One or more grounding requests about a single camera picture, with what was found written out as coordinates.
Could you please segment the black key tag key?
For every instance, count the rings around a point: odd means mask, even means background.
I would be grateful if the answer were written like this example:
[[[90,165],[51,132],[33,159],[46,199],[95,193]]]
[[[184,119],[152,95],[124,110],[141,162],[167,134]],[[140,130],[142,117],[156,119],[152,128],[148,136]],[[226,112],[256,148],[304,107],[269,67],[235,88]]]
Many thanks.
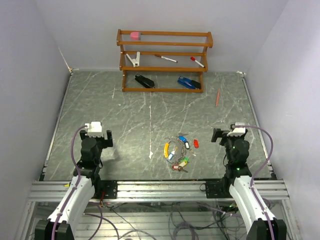
[[[186,142],[184,143],[184,145],[185,145],[185,148],[186,148],[187,150],[189,150],[189,149],[190,149],[190,144],[189,144],[189,142],[188,142],[188,141],[186,141]]]

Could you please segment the yellow keyring with keys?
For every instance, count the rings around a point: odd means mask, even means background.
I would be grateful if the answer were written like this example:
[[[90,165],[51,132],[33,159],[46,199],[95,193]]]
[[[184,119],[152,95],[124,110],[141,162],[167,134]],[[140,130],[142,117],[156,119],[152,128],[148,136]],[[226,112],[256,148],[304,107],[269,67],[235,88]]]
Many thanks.
[[[189,163],[187,151],[190,149],[186,149],[185,143],[182,142],[178,136],[171,136],[168,139],[168,142],[164,144],[163,156],[166,161],[171,164],[171,169],[173,171],[188,173],[185,167]]]

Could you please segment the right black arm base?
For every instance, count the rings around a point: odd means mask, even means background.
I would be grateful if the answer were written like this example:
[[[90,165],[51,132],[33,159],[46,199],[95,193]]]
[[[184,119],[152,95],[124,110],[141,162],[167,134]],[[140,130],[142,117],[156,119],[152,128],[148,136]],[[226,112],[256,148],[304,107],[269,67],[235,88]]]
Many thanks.
[[[207,180],[199,186],[199,190],[205,192],[207,199],[226,199],[232,197],[221,179]]]

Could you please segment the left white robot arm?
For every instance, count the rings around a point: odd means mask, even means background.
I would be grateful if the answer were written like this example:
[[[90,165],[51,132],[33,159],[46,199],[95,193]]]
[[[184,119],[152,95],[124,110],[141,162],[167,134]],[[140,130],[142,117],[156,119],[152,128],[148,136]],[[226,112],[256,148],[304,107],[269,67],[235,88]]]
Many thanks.
[[[112,131],[94,133],[88,125],[76,130],[70,147],[75,167],[69,188],[59,205],[46,220],[35,226],[36,240],[74,240],[80,218],[91,199],[103,193],[100,178],[104,149],[114,146]]]

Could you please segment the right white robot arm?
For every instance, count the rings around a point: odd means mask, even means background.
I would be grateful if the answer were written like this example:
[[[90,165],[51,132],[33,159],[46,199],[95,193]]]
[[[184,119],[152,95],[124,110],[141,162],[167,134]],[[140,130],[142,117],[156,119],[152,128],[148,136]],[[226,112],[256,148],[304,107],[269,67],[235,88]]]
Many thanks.
[[[235,200],[246,227],[247,240],[285,240],[286,223],[276,218],[254,185],[255,176],[247,164],[250,149],[250,143],[245,140],[247,128],[247,125],[235,123],[230,130],[213,130],[211,142],[221,139],[219,144],[224,147],[227,159],[220,192]]]

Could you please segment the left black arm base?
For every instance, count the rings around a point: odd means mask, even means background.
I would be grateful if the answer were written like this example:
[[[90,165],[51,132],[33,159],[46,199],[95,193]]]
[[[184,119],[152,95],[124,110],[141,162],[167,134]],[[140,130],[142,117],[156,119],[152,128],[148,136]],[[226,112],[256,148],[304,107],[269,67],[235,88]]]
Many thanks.
[[[116,199],[118,194],[118,182],[115,180],[102,180],[100,182],[100,189],[97,192],[97,197],[100,200]]]

